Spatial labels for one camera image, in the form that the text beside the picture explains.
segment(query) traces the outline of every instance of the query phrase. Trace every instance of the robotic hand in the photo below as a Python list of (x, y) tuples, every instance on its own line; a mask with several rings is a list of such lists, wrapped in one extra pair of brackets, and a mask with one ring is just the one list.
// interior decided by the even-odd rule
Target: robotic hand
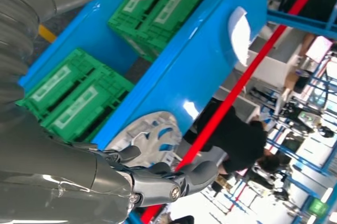
[(24, 91), (39, 22), (89, 0), (0, 0), (0, 223), (120, 223), (134, 206), (169, 203), (217, 175), (206, 162), (171, 173), (164, 164), (128, 168), (139, 152), (67, 145), (15, 105)]

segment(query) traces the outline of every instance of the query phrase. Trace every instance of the blue shelf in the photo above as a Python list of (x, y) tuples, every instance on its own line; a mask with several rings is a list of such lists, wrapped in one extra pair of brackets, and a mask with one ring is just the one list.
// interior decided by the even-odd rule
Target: blue shelf
[(324, 23), (314, 19), (308, 19), (297, 15), (289, 15), (287, 13), (273, 10), (267, 11), (267, 20), (278, 24), (283, 24), (289, 27), (301, 29), (316, 35), (337, 39), (337, 25), (335, 24)]
[[(29, 91), (73, 49), (82, 48), (121, 74), (135, 60), (128, 45), (108, 28), (108, 19), (122, 0), (94, 0), (20, 80)], [(229, 75), (237, 58), (227, 34), (230, 13), (245, 8), (252, 40), (267, 21), (267, 0), (204, 0), (176, 34), (94, 139), (104, 149), (137, 118), (159, 110), (176, 116), (186, 132), (195, 119), (185, 104), (199, 113)]]

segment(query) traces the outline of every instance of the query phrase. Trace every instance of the red pole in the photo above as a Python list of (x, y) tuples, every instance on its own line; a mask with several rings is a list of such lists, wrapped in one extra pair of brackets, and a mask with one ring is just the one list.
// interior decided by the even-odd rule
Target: red pole
[[(298, 14), (308, 0), (297, 0), (292, 6), (289, 14)], [(191, 163), (194, 157), (200, 151), (207, 140), (218, 127), (218, 125), (226, 115), (231, 105), (237, 99), (241, 90), (252, 77), (254, 71), (268, 53), (273, 46), (286, 30), (286, 26), (280, 25), (256, 56), (243, 75), (233, 88), (233, 90), (227, 96), (225, 100), (209, 120), (209, 123), (196, 138), (195, 143), (188, 150), (188, 152), (179, 163), (177, 170)], [(141, 220), (144, 223), (149, 223), (153, 213), (159, 210), (158, 206), (153, 206), (147, 209)]]
[[(247, 184), (246, 184), (245, 186), (243, 186), (243, 188), (241, 190), (241, 192), (240, 193), (239, 193), (239, 195), (237, 195), (236, 198), (235, 198), (235, 202), (238, 202), (239, 201), (239, 199), (241, 197), (241, 195), (243, 193), (243, 191), (246, 189), (246, 187), (247, 187)], [(232, 211), (233, 210), (233, 208), (234, 208), (234, 204), (232, 204), (230, 208), (229, 208), (229, 211), (230, 212), (230, 211)]]

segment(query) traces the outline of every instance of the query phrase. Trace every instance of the green storage box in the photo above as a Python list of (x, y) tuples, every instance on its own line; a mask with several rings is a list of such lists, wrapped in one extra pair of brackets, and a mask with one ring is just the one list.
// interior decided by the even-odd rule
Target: green storage box
[(203, 0), (149, 1), (125, 0), (109, 26), (153, 62)]
[(312, 215), (322, 218), (326, 215), (329, 206), (326, 203), (323, 203), (317, 198), (314, 198), (314, 200), (308, 207), (308, 212)]
[(76, 49), (53, 70), (39, 85), (18, 102), (43, 120), (66, 99), (73, 91), (104, 64)]
[(83, 81), (42, 125), (67, 142), (92, 140), (133, 84), (107, 67)]

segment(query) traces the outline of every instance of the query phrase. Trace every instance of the green exit sign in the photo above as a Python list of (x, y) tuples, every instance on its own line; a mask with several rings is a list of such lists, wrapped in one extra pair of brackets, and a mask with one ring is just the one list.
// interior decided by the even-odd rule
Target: green exit sign
[(309, 206), (308, 211), (313, 215), (316, 215), (319, 218), (322, 218), (326, 215), (328, 210), (328, 205), (326, 203), (323, 203), (319, 199), (314, 199), (312, 203)]

